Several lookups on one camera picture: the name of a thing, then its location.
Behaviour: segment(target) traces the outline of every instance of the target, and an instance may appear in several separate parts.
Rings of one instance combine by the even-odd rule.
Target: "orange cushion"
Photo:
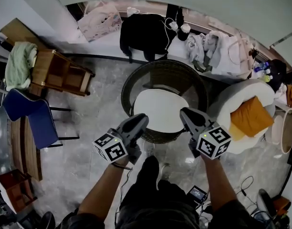
[[[232,122],[229,128],[229,134],[231,135],[233,141],[239,141],[245,136],[245,134],[241,130],[239,130],[238,127],[236,127]]]
[[[258,132],[274,123],[258,97],[245,101],[236,111],[231,113],[231,122],[249,137],[254,137]]]

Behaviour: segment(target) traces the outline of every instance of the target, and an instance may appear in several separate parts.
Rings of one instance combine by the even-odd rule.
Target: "black and white square pattern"
[[[209,134],[215,139],[216,142],[223,143],[224,141],[228,140],[230,135],[226,133],[221,127],[212,130],[209,132]]]
[[[101,136],[100,138],[98,138],[96,141],[95,141],[95,144],[100,146],[100,147],[103,147],[105,146],[108,142],[110,142],[112,139],[114,138],[114,136],[112,135],[109,135],[108,133],[104,134],[103,136]]]
[[[103,157],[105,160],[107,160],[106,157],[104,156],[103,151],[102,151],[101,149],[99,149],[98,147],[95,147],[95,148],[96,148],[97,152],[99,153],[99,155],[100,155],[101,157]]]
[[[126,154],[121,143],[116,143],[113,146],[106,148],[105,152],[111,161],[114,161]]]
[[[201,138],[197,150],[201,151],[202,153],[206,154],[209,157],[212,157],[215,151],[215,145]]]
[[[228,141],[228,142],[226,142],[225,144],[221,145],[221,146],[218,148],[217,153],[216,153],[216,155],[215,155],[215,158],[218,157],[219,155],[225,153],[225,152],[227,151],[228,146],[230,145],[230,142],[231,142],[231,141]]]

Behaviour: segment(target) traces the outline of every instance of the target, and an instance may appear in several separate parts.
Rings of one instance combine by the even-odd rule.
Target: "white oval board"
[[[184,128],[180,119],[180,109],[184,107],[188,107],[188,103],[181,96],[161,89],[148,89],[137,96],[134,114],[148,116],[148,129],[174,133]]]

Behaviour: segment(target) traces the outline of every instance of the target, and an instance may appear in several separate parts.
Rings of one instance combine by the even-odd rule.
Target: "green cloth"
[[[11,50],[5,70],[6,91],[12,88],[27,89],[31,83],[30,69],[37,54],[37,45],[16,42]]]

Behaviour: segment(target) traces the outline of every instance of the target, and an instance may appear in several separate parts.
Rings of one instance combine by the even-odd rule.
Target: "white paper bag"
[[[112,2],[102,1],[78,21],[79,29],[91,42],[102,36],[121,29],[122,19]]]

